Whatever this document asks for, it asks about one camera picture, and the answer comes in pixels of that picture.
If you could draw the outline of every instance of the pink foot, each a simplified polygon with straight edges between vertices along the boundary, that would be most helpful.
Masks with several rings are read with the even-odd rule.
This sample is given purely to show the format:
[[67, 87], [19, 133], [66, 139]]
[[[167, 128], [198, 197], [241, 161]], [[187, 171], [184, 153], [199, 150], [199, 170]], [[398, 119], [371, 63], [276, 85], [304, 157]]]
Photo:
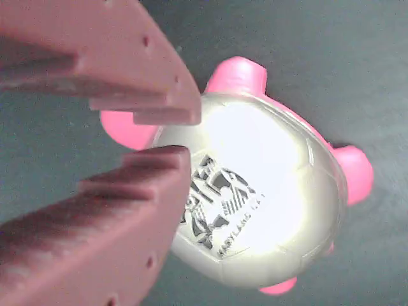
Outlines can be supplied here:
[[297, 280], [297, 277], [293, 277], [292, 279], [288, 279], [287, 281], [281, 282], [278, 285], [261, 288], [259, 291], [266, 295], [283, 295], [295, 286]]
[[101, 111], [104, 130], [117, 143], [133, 149], [146, 149], [153, 141], [158, 126], [139, 126], [133, 123], [132, 112]]
[[232, 57], [218, 65], [205, 92], [247, 92], [255, 96], [265, 93], [266, 69], [244, 57]]
[[374, 171], [366, 155], [353, 146], [333, 150], [347, 180], [348, 205], [363, 201], [371, 192]]

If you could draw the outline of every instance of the dark gray surface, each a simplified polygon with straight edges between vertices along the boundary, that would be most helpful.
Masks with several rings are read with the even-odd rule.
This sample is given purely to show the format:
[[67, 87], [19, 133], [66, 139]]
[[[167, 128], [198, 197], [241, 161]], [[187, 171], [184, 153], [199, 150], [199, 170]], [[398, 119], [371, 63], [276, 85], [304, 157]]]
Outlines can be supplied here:
[[[172, 256], [144, 306], [408, 305], [408, 2], [143, 1], [203, 89], [234, 55], [268, 68], [268, 93], [328, 140], [361, 147], [375, 189], [336, 251], [281, 298], [224, 288]], [[0, 222], [68, 196], [125, 151], [83, 101], [0, 99]]]

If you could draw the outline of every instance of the small hole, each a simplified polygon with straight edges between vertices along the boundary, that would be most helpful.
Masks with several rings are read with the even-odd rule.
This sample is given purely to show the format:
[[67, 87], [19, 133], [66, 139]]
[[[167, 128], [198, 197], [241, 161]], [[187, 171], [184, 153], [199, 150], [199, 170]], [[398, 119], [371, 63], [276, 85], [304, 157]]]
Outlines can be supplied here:
[[117, 300], [115, 298], [111, 298], [108, 303], [106, 303], [106, 306], [118, 306], [117, 305]]
[[150, 40], [148, 36], [144, 36], [143, 37], [143, 46], [145, 46], [146, 48], [149, 46]]
[[156, 265], [156, 256], [153, 254], [153, 255], [150, 255], [149, 258], [147, 259], [146, 268], [151, 269], [151, 268], [154, 268], [155, 265]]

